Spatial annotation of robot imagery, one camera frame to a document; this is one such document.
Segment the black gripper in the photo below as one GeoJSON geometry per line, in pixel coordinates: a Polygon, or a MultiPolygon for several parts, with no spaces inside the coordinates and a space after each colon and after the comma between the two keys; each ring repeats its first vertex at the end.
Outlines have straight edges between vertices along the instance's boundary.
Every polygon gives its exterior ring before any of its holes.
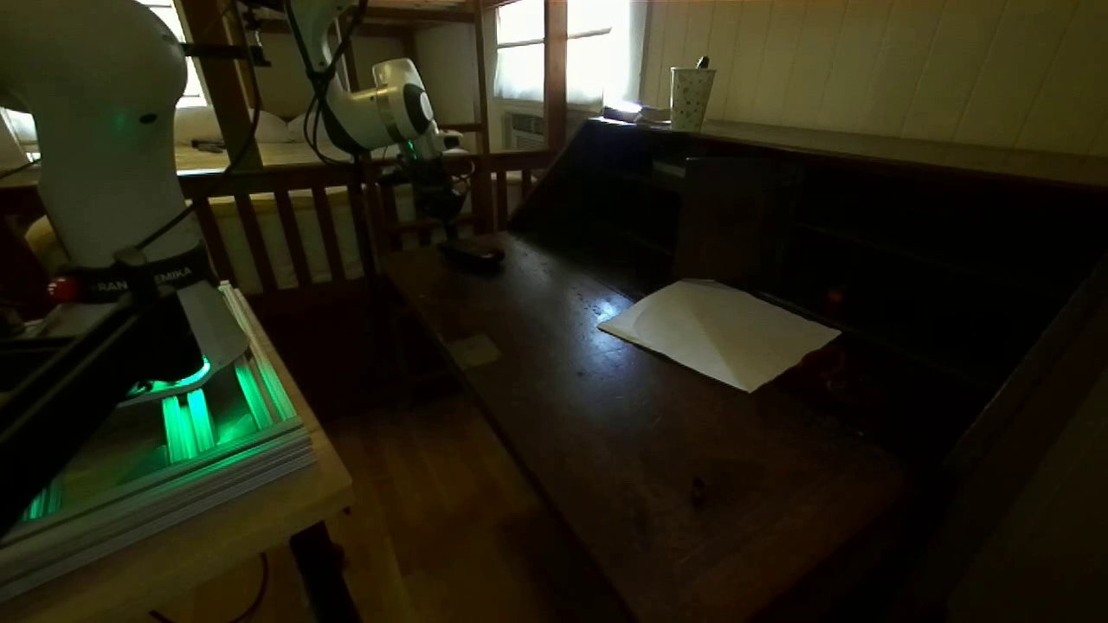
{"type": "Polygon", "coordinates": [[[451,175],[440,160],[421,160],[411,166],[416,213],[432,218],[448,239],[456,235],[456,213],[469,198],[469,185],[451,175]]]}

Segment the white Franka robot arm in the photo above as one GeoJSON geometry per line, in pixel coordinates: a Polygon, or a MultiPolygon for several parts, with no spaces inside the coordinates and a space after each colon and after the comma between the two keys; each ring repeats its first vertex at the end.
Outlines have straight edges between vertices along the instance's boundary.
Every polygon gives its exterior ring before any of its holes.
{"type": "MultiPolygon", "coordinates": [[[[350,157],[403,148],[416,205],[454,213],[465,187],[442,166],[442,135],[411,59],[374,70],[374,89],[342,89],[327,44],[354,0],[282,0],[328,140],[350,157]]],[[[173,160],[173,110],[187,61],[176,35],[139,0],[0,0],[2,103],[35,118],[38,193],[80,269],[150,250],[150,268],[202,252],[173,160]]]]}

